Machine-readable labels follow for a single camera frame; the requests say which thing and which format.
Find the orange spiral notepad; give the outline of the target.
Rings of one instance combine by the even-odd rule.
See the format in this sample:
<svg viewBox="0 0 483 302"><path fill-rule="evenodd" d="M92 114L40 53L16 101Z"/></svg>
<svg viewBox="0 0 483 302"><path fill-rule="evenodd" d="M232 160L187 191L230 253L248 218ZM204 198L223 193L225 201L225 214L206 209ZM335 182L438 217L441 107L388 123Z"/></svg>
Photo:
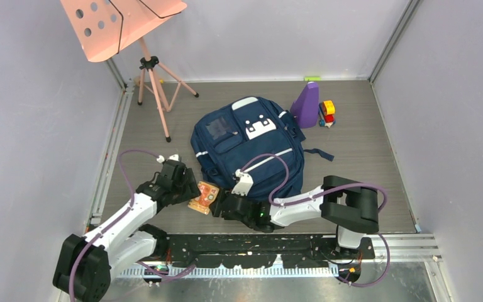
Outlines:
<svg viewBox="0 0 483 302"><path fill-rule="evenodd" d="M197 186L201 193L198 197L189 201L188 207L194 211L208 215L210 213L210 205L216 201L220 188L204 181L199 181Z"/></svg>

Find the navy blue backpack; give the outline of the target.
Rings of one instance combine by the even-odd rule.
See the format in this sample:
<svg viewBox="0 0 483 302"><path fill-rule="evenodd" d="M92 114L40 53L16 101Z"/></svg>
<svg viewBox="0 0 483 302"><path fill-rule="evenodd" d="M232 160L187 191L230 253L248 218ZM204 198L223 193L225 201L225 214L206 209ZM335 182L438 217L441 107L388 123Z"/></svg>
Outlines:
<svg viewBox="0 0 483 302"><path fill-rule="evenodd" d="M190 143L203 179L225 189L235 186L236 171L253 179L248 197L267 201L300 194L305 136L288 110L276 102L248 96L203 116Z"/></svg>

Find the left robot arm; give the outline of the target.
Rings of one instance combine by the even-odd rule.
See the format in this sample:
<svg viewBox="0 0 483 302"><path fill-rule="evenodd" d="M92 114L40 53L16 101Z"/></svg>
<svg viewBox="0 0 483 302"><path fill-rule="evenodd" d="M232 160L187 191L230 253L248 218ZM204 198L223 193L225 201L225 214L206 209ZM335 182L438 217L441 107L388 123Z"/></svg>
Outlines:
<svg viewBox="0 0 483 302"><path fill-rule="evenodd" d="M201 192L192 169L179 155L159 160L161 171L141 184L114 215L86 234L71 234L64 240L54 287L79 301L101 301L122 271L146 257L161 260L167 255L167 234L147 221Z"/></svg>

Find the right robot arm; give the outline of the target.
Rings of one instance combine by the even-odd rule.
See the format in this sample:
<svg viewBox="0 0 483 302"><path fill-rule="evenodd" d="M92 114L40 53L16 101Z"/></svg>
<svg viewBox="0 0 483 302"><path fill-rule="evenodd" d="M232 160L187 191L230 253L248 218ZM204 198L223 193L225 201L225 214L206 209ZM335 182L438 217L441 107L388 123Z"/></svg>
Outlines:
<svg viewBox="0 0 483 302"><path fill-rule="evenodd" d="M323 218L336 225L334 250L342 258L355 254L366 235L379 232L379 212L387 203L380 186L338 176L326 176L322 185L287 198L273 195L252 201L249 183L240 181L229 193L211 203L214 217L239 221L262 233L272 233L293 223Z"/></svg>

